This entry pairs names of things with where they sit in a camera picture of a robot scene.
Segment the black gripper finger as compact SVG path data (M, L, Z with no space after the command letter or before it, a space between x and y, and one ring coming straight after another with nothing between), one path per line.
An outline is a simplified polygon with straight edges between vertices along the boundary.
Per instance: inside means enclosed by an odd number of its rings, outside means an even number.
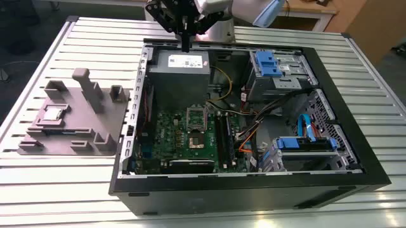
M224 12L219 11L203 16L201 19L196 20L197 13L187 16L185 22L185 52L191 48L191 38L195 35L203 35L205 31L213 26L213 24L223 18Z
M161 0L148 0L144 6L148 14L159 22L164 30L171 33L173 32L177 39L180 40L181 51L185 52L185 29L183 18L177 17L176 21L167 22L163 18L163 9L165 6L161 3Z

